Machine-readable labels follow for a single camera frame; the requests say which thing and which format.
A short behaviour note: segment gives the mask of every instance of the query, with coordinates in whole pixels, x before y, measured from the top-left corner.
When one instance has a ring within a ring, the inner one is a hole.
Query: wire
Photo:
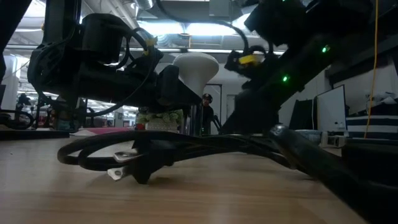
[[[125,64],[127,63],[127,61],[130,58],[130,55],[131,55],[130,54],[130,43],[129,43],[130,42],[130,38],[126,37],[125,39],[126,39],[126,51],[124,53],[123,59],[117,65],[110,66],[113,69],[119,69],[119,68],[125,66]]]
[[[280,165],[290,168],[290,164],[281,156],[278,150],[272,149],[269,144],[263,144],[260,141],[252,142],[250,138],[245,136],[208,136],[199,138],[164,131],[126,131],[92,136],[63,146],[58,151],[57,157],[63,164],[80,165],[89,170],[105,171],[126,166],[129,162],[116,163],[112,157],[88,156],[104,147],[131,140],[167,141],[174,145],[182,143],[182,146],[175,148],[177,149],[176,156],[178,156],[176,162],[209,154],[241,151],[268,157]],[[70,154],[78,151],[81,151],[78,157],[70,156]]]
[[[17,70],[13,71],[10,75],[8,75],[7,77],[4,77],[1,81],[3,82],[5,79],[11,77],[13,74],[17,73],[19,70],[23,69],[25,67],[25,65],[27,65],[30,62],[30,60],[28,60],[25,64],[23,64],[20,68],[18,68]]]
[[[169,12],[167,12],[167,10],[164,8],[161,0],[156,0],[156,4],[157,4],[157,7],[159,7],[160,11],[163,14],[165,14],[167,17],[169,17],[170,19],[175,20],[177,22],[182,22],[182,23],[213,23],[213,24],[226,26],[226,27],[229,27],[229,28],[235,30],[235,32],[237,34],[239,34],[241,36],[242,40],[243,40],[243,45],[244,45],[243,54],[247,55],[249,53],[248,52],[249,51],[248,38],[246,37],[246,35],[244,35],[244,32],[241,29],[239,29],[239,28],[237,28],[235,26],[232,26],[231,24],[229,24],[229,23],[227,23],[225,21],[219,21],[219,20],[216,20],[216,19],[203,19],[203,20],[191,21],[189,19],[180,18],[180,17],[174,16],[174,15],[171,15]]]
[[[366,123],[366,130],[363,138],[366,139],[369,131],[369,125],[371,123],[371,113],[372,113],[372,101],[373,101],[373,93],[374,93],[374,84],[376,82],[376,68],[377,68],[377,33],[378,33],[378,24],[379,24],[379,0],[376,0],[376,20],[374,25],[374,65],[373,65],[373,81],[372,81],[372,90],[370,96],[370,105],[369,105],[369,113],[368,113],[368,122]]]
[[[271,41],[267,40],[268,42],[268,49],[269,49],[269,53],[273,54],[274,53],[274,43],[272,43]]]
[[[29,118],[29,123],[23,124],[22,122],[15,121],[15,120],[8,120],[5,123],[2,123],[8,128],[15,129],[15,130],[25,130],[33,125],[34,118],[31,114],[23,112],[23,111],[16,111],[16,110],[2,110],[0,109],[0,113],[14,113],[15,115],[17,114],[23,114]]]

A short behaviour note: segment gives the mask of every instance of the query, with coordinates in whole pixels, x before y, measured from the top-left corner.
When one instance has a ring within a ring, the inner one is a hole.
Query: wooden desk
[[[364,223],[321,184],[265,158],[202,157],[139,185],[59,163],[57,150],[72,140],[0,142],[2,224]]]

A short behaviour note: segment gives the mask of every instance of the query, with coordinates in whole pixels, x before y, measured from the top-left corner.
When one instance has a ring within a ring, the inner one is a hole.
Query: ceiling
[[[262,45],[266,49],[268,48],[267,43],[263,41],[257,34],[250,33],[243,22],[245,17],[248,16],[248,10],[241,10],[234,5],[234,1],[230,0],[212,0],[224,1],[229,4],[229,11],[227,14],[211,12],[210,0],[189,0],[189,1],[171,1],[163,0],[164,7],[170,11],[173,15],[184,17],[187,19],[205,19],[209,18],[209,13],[213,13],[217,19],[222,19],[228,22],[232,22],[234,26],[242,29],[248,36],[249,45]],[[147,29],[151,33],[158,36],[158,48],[162,49],[213,49],[213,50],[240,50],[243,48],[241,38],[231,30],[225,27],[197,27],[197,24],[180,24],[174,21],[168,20],[159,8],[155,5],[152,9],[143,11],[134,7],[132,0],[82,0],[81,5],[81,18],[85,16],[100,12],[110,13],[119,16],[123,21],[130,27],[136,27],[138,24]],[[43,32],[41,31],[41,25],[44,23],[45,15],[45,1],[33,0],[32,4],[28,8],[24,18],[21,20],[16,32],[9,41],[8,49],[4,54],[13,54],[18,57],[29,58],[32,49],[35,49],[42,42]],[[184,33],[191,33],[191,35],[180,35],[180,30]],[[131,48],[139,48],[134,40],[130,42]],[[283,52],[286,46],[280,46],[275,51]],[[174,58],[178,54],[170,53],[165,54],[165,57],[161,62],[172,63]],[[219,63],[225,63],[226,53],[212,54]],[[21,83],[20,91],[29,92],[31,97],[37,97],[35,95],[33,87],[27,82],[26,77],[26,66],[21,69]],[[111,104],[102,103],[97,101],[89,101],[89,106],[95,110],[103,110],[109,108]],[[126,107],[125,110],[135,112],[136,108]]]

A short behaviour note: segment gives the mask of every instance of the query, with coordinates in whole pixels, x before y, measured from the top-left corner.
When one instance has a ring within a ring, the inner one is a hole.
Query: person
[[[211,134],[211,122],[213,121],[214,111],[210,106],[213,101],[213,97],[205,93],[202,96],[203,116],[202,116],[202,134]]]

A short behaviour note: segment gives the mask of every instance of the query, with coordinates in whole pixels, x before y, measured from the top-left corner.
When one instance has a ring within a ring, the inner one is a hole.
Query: green object
[[[324,46],[324,47],[322,48],[322,53],[326,53],[326,52],[328,52],[329,50],[330,50],[329,45],[326,45],[326,46]]]
[[[136,119],[137,124],[146,124],[152,120],[160,118],[164,123],[177,123],[181,124],[183,119],[183,111],[175,110],[165,113],[139,113]]]

